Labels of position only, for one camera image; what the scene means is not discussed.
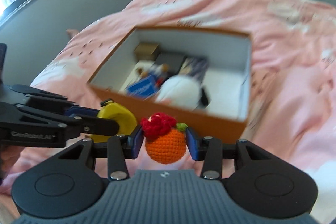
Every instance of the crocheted orange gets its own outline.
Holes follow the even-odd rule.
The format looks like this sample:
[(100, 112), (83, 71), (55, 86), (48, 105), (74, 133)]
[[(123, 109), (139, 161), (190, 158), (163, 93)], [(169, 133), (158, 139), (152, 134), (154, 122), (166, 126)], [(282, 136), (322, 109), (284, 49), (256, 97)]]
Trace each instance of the crocheted orange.
[(145, 148), (151, 159), (162, 164), (180, 160), (186, 151), (185, 136), (176, 128), (176, 120), (164, 113), (142, 119)]
[(166, 135), (157, 139), (146, 139), (145, 147), (151, 159), (161, 164), (171, 164), (180, 160), (186, 150), (185, 136), (172, 128)]

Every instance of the yellow plush toy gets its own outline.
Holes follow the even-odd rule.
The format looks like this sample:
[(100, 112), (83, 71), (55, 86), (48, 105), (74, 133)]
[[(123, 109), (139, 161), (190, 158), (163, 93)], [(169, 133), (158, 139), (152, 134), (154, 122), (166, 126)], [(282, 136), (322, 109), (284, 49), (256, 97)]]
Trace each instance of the yellow plush toy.
[[(137, 127), (137, 119), (126, 107), (114, 102), (109, 101), (101, 108), (97, 115), (98, 118), (105, 118), (115, 120), (119, 125), (118, 135), (130, 135)], [(91, 139), (95, 143), (106, 142), (109, 136), (92, 135)]]

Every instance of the box contents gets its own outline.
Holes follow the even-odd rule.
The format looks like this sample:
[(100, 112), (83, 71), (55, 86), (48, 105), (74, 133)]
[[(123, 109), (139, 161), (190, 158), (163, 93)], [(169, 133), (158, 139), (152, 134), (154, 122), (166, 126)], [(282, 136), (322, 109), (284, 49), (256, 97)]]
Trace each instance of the box contents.
[(140, 79), (144, 79), (150, 75), (153, 76), (157, 87), (160, 87), (168, 78), (168, 70), (169, 66), (167, 64), (154, 64), (148, 70), (144, 70), (141, 67), (137, 69)]
[(140, 42), (134, 50), (134, 54), (138, 61), (151, 60), (154, 61), (160, 54), (160, 45), (158, 43)]
[(129, 85), (126, 90), (130, 96), (145, 99), (155, 95), (159, 91), (159, 88), (156, 86), (154, 77), (150, 75), (134, 84)]
[(178, 52), (162, 52), (159, 54), (154, 64), (167, 64), (169, 67), (168, 73), (170, 76), (179, 74), (182, 64), (186, 59), (185, 54)]
[(187, 57), (182, 65), (181, 70), (179, 71), (179, 74), (189, 75), (202, 83), (208, 67), (209, 63), (205, 58)]
[(201, 84), (188, 75), (175, 75), (164, 82), (155, 102), (194, 110), (202, 96)]
[(123, 83), (123, 85), (120, 88), (120, 92), (124, 93), (125, 91), (127, 92), (126, 88), (139, 81), (140, 80), (140, 75), (139, 75), (139, 69), (142, 70), (148, 70), (152, 65), (154, 64), (154, 61), (147, 61), (147, 60), (140, 60), (135, 67), (133, 68), (133, 70), (131, 71), (131, 73), (128, 75), (128, 77), (126, 78), (125, 82)]

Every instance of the bed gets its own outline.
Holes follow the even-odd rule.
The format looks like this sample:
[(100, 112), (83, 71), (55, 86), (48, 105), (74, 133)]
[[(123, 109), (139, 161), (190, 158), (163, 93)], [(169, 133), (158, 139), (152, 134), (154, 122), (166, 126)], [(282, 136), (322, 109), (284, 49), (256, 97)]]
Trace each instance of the bed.
[[(76, 34), (31, 85), (99, 108), (99, 99), (86, 83), (121, 38), (134, 26), (177, 24), (251, 33), (252, 114), (243, 136), (310, 174), (319, 188), (311, 214), (320, 223), (330, 223), (336, 217), (336, 8), (332, 5), (314, 0), (134, 0)], [(18, 214), (8, 195), (15, 178), (58, 151), (26, 148), (21, 153), (0, 187), (2, 204), (14, 216)], [(127, 165), (130, 174), (136, 169), (162, 169), (144, 149)], [(165, 169), (200, 172), (201, 166), (186, 154)], [(229, 176), (232, 162), (224, 161), (223, 166), (223, 176)], [(105, 176), (105, 167), (106, 161), (99, 159), (97, 173)]]

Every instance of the orange box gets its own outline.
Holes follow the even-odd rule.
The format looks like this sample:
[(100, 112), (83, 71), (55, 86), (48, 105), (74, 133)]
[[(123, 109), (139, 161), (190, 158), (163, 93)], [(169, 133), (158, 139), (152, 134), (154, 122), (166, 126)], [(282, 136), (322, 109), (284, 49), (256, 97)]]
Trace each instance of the orange box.
[[(144, 41), (159, 43), (163, 51), (208, 59), (209, 69), (203, 80), (210, 97), (206, 109), (189, 111), (127, 96), (124, 88), (138, 61), (134, 49)], [(201, 136), (234, 143), (248, 120), (250, 61), (251, 39), (247, 33), (198, 27), (135, 27), (111, 51), (88, 84), (100, 100), (113, 99), (133, 112), (138, 121), (164, 112)]]

